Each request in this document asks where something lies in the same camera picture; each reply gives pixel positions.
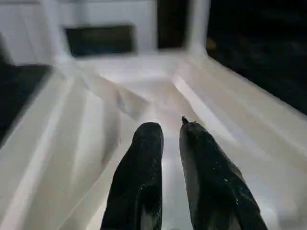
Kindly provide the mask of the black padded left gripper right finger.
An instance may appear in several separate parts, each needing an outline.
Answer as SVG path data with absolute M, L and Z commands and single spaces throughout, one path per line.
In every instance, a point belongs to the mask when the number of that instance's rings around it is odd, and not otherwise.
M 179 148 L 193 229 L 267 229 L 241 171 L 202 125 L 183 116 Z

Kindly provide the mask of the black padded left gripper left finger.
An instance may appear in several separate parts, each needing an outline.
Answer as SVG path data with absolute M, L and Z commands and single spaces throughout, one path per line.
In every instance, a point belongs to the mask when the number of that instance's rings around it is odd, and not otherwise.
M 136 129 L 114 173 L 102 230 L 161 229 L 163 149 L 158 123 L 146 122 Z

